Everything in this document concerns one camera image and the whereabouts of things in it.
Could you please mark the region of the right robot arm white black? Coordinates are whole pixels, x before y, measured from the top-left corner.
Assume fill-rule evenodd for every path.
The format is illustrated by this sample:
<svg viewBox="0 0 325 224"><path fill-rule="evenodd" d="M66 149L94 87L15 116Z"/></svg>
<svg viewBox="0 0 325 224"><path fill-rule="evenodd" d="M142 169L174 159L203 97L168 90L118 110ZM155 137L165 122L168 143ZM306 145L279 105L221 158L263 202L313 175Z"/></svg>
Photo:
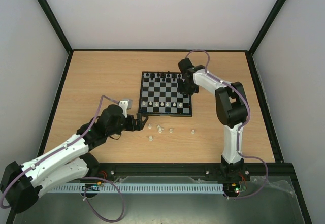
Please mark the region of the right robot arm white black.
<svg viewBox="0 0 325 224"><path fill-rule="evenodd" d="M241 155L242 128L250 118L249 106L243 85L240 82L224 81L205 66L194 66L189 58L178 62L182 74L178 92L193 95L204 88L215 96L216 115L224 125L224 149L221 155L220 171L225 179L233 179L244 170Z"/></svg>

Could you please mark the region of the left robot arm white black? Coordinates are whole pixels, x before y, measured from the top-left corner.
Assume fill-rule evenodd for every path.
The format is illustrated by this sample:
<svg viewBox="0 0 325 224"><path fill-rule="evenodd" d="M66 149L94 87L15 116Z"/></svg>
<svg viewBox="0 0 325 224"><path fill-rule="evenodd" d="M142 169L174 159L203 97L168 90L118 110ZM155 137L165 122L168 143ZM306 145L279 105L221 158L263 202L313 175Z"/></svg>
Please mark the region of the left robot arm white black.
<svg viewBox="0 0 325 224"><path fill-rule="evenodd" d="M140 131L148 116L127 114L124 105L109 105L100 116L82 125L75 134L47 153L18 164L9 163L1 179L1 200L7 208L22 213L53 188L69 181L97 174L99 163L90 153L113 135Z"/></svg>

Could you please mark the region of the black and white chessboard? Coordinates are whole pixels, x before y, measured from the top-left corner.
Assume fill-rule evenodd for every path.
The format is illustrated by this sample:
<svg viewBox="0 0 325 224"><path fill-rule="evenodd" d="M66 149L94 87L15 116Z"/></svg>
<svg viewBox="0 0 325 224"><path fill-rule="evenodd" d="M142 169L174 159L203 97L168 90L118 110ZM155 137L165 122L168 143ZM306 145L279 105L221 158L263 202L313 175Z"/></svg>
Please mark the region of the black and white chessboard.
<svg viewBox="0 0 325 224"><path fill-rule="evenodd" d="M181 78L180 72L143 71L138 112L151 116L191 117L191 97L178 92L178 81ZM146 106L142 105L143 101L147 102Z"/></svg>

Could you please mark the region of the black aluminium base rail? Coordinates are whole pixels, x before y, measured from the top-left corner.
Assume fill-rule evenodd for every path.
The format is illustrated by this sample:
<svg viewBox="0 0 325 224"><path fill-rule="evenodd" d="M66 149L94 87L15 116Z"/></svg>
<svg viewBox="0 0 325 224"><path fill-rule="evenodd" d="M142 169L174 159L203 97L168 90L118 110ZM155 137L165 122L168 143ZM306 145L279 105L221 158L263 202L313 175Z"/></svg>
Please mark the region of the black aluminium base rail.
<svg viewBox="0 0 325 224"><path fill-rule="evenodd" d="M221 164L135 164L135 163L100 163L90 170L88 176L105 176L108 180L122 176L188 176L211 181L238 180L241 176L289 176L295 177L294 167L290 163L245 163L243 170L230 173L225 178Z"/></svg>

